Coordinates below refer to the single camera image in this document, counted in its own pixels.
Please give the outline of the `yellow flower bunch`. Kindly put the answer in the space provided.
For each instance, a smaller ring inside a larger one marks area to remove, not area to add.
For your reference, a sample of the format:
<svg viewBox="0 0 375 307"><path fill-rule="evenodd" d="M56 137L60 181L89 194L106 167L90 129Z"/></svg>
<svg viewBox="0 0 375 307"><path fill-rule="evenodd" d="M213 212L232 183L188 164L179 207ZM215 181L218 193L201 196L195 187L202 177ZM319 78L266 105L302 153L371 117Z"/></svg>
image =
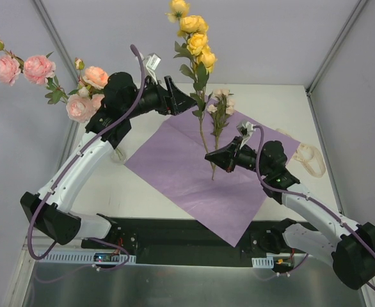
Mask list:
<svg viewBox="0 0 375 307"><path fill-rule="evenodd" d="M169 12L166 14L168 20L179 25L177 36L184 39L183 43L175 43L177 58L186 58L188 64L180 66L179 71L193 81L194 92L191 98L197 102L198 109L193 115L198 118L199 131L205 150L208 150L207 142L203 133L203 120L205 118L206 86L210 74L214 70L217 57L209 46L209 25L200 15L191 15L190 4L186 1L170 1Z"/></svg>

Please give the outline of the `pink and purple wrapping paper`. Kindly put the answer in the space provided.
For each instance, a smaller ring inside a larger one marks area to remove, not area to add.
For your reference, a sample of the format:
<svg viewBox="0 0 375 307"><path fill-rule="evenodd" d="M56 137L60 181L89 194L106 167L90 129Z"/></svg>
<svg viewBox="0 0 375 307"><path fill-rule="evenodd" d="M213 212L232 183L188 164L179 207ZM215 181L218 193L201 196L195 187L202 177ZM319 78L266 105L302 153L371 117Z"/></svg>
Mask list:
<svg viewBox="0 0 375 307"><path fill-rule="evenodd" d="M211 169L201 140L211 134L210 119L199 124L190 111L151 112L131 124L122 143L129 158L118 195L120 216L193 218L231 246L255 216L298 218L265 195L253 172Z"/></svg>

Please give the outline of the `cream ribbon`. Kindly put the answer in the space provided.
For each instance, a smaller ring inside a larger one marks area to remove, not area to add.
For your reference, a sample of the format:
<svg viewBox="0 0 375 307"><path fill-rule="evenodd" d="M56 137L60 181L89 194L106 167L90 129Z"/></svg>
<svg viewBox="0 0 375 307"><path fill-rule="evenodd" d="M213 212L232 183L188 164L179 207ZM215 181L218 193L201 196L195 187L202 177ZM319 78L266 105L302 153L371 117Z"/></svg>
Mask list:
<svg viewBox="0 0 375 307"><path fill-rule="evenodd" d="M322 178L326 173L323 155L314 145L300 142L291 159L300 163L307 173L314 178Z"/></svg>

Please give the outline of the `peach flower bunch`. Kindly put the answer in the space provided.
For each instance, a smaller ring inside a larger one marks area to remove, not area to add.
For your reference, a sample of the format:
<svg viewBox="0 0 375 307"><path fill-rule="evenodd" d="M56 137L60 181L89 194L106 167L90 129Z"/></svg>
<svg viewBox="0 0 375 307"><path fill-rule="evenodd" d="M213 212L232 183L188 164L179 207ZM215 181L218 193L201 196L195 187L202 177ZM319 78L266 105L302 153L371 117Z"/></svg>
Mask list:
<svg viewBox="0 0 375 307"><path fill-rule="evenodd" d="M232 96L233 94L228 89L214 90L212 97L215 102L207 107L207 112L212 118L213 131L211 134L215 138L215 150L219 148L219 139L223 129L228 126L228 119L235 112L235 102Z"/></svg>

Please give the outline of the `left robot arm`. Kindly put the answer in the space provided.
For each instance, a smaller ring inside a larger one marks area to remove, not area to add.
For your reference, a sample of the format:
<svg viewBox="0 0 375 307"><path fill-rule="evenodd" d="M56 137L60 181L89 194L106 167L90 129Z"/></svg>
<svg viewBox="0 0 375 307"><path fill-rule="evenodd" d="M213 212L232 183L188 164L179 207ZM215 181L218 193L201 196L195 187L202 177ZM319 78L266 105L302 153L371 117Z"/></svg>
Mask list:
<svg viewBox="0 0 375 307"><path fill-rule="evenodd" d="M60 245L91 237L105 249L116 245L118 234L108 217L75 213L72 206L98 164L131 130L132 118L151 111L178 115L197 104L170 76L164 83L161 86L147 76L136 86L126 72L109 77L101 107L86 125L77 149L45 186L35 194L26 192L20 199L30 230L37 229Z"/></svg>

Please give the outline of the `pink flower stem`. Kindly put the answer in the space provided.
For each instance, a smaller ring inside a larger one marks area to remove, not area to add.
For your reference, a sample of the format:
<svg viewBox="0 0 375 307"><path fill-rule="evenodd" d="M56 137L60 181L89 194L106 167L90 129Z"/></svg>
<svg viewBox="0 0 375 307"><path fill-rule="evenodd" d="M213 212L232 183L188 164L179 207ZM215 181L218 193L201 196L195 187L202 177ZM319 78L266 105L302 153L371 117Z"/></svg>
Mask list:
<svg viewBox="0 0 375 307"><path fill-rule="evenodd" d="M12 51L5 48L5 44L0 40L0 82L13 86L16 80L23 75L25 79L34 85L43 86L48 91L45 98L48 104L57 104L58 102L68 102L68 95L60 86L56 77L56 64L49 59L51 53L44 55L31 56L23 60Z"/></svg>

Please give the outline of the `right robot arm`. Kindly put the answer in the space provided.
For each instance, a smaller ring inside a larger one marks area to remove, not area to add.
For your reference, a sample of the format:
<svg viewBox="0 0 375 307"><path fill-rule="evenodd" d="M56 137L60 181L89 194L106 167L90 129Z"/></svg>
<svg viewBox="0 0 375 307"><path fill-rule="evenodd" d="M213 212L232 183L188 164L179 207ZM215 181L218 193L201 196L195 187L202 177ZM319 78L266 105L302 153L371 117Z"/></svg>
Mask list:
<svg viewBox="0 0 375 307"><path fill-rule="evenodd" d="M287 219L271 236L277 252L302 250L329 265L347 287L358 290L375 277L375 226L336 212L314 198L286 168L282 143L268 141L258 150L235 137L227 146L205 155L205 160L230 173L236 167L253 171L268 197L293 210L313 226L309 230Z"/></svg>

